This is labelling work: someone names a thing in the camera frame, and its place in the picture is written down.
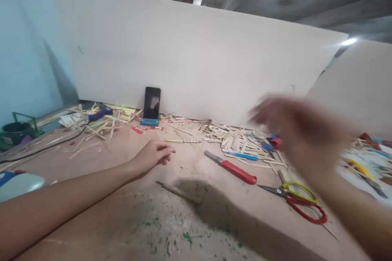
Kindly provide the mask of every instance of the hand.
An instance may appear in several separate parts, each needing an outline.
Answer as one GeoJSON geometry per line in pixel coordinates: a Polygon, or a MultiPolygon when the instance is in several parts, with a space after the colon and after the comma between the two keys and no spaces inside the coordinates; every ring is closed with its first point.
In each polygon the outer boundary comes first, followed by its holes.
{"type": "Polygon", "coordinates": [[[175,153],[174,147],[163,141],[151,140],[143,149],[131,160],[133,167],[141,173],[149,171],[157,164],[166,165],[175,153]]]}
{"type": "Polygon", "coordinates": [[[334,174],[339,155],[350,141],[342,122],[308,102],[279,96],[267,98],[253,111],[252,120],[278,134],[288,160],[308,182],[334,174]]]}

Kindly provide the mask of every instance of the scissors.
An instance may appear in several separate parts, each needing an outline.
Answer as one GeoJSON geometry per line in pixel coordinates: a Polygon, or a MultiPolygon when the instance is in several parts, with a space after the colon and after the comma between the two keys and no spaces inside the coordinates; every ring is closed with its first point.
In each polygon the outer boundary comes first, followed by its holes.
{"type": "Polygon", "coordinates": [[[285,198],[287,203],[290,206],[292,206],[292,208],[294,210],[296,210],[296,212],[298,212],[306,220],[308,220],[312,223],[315,223],[315,224],[320,224],[320,225],[327,222],[327,220],[328,220],[327,215],[325,214],[324,210],[318,205],[319,200],[318,200],[317,196],[311,190],[309,190],[307,187],[305,187],[304,185],[301,185],[295,181],[288,181],[282,185],[282,188],[271,188],[269,186],[262,186],[262,185],[258,185],[258,186],[260,188],[263,188],[263,189],[277,195],[277,196],[285,198]],[[298,186],[298,187],[304,189],[305,191],[307,191],[311,195],[312,198],[309,199],[309,198],[306,198],[300,194],[297,194],[295,192],[290,191],[287,188],[290,185],[298,186]],[[296,206],[296,204],[316,207],[322,215],[319,219],[311,218],[310,216],[306,215],[300,208],[298,208],[296,206]]]}

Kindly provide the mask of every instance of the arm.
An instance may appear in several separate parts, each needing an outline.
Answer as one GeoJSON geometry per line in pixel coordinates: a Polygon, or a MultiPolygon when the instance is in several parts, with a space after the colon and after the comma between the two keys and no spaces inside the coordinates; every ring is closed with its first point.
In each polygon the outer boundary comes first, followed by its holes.
{"type": "Polygon", "coordinates": [[[16,256],[157,163],[167,164],[175,152],[170,144],[151,140],[124,164],[62,181],[0,204],[0,260],[16,256]]]}
{"type": "Polygon", "coordinates": [[[336,174],[339,155],[350,142],[345,124],[314,106],[283,97],[254,109],[256,123],[278,133],[297,170],[374,260],[392,256],[392,211],[336,174]]]}

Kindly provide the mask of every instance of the green bucket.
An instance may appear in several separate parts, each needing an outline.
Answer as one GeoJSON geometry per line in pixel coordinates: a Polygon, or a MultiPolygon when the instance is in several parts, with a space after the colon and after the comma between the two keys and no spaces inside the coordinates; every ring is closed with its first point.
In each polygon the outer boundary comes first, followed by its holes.
{"type": "Polygon", "coordinates": [[[3,140],[3,142],[0,140],[0,150],[2,151],[9,150],[13,146],[19,145],[27,135],[32,139],[35,139],[44,133],[41,129],[37,128],[35,117],[18,112],[13,112],[12,115],[15,122],[3,126],[2,132],[0,133],[0,139],[3,140]],[[17,115],[31,118],[34,128],[30,123],[18,122],[18,119],[16,118],[17,115]]]}
{"type": "Polygon", "coordinates": [[[27,135],[34,137],[34,130],[27,122],[6,124],[3,126],[2,131],[1,137],[4,143],[14,146],[20,144],[27,135]]]}

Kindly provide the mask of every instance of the wire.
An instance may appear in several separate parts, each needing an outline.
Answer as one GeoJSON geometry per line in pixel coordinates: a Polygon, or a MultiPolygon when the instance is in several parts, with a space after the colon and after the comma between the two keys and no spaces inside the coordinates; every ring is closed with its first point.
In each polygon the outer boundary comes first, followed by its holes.
{"type": "Polygon", "coordinates": [[[54,144],[54,145],[52,145],[52,146],[48,146],[48,147],[46,147],[46,148],[43,148],[43,149],[41,149],[41,150],[38,150],[38,151],[36,151],[36,152],[34,152],[34,153],[28,154],[28,155],[23,156],[23,157],[20,157],[20,158],[0,161],[0,164],[7,163],[7,162],[15,162],[15,161],[18,161],[18,160],[22,160],[22,159],[24,159],[24,158],[28,158],[28,157],[30,157],[30,156],[33,156],[33,155],[35,155],[35,154],[38,154],[38,153],[40,153],[40,152],[42,152],[42,151],[45,151],[45,150],[47,150],[47,149],[50,149],[50,148],[52,148],[52,147],[58,146],[58,145],[60,145],[60,144],[62,144],[62,143],[69,142],[69,141],[71,141],[71,140],[73,140],[73,139],[79,137],[79,136],[84,132],[84,130],[86,129],[87,125],[86,125],[86,126],[84,127],[84,129],[82,129],[82,131],[81,131],[80,133],[78,133],[75,137],[72,137],[72,138],[67,139],[67,140],[65,140],[65,141],[62,141],[62,142],[58,142],[58,143],[56,143],[56,144],[54,144]]]}

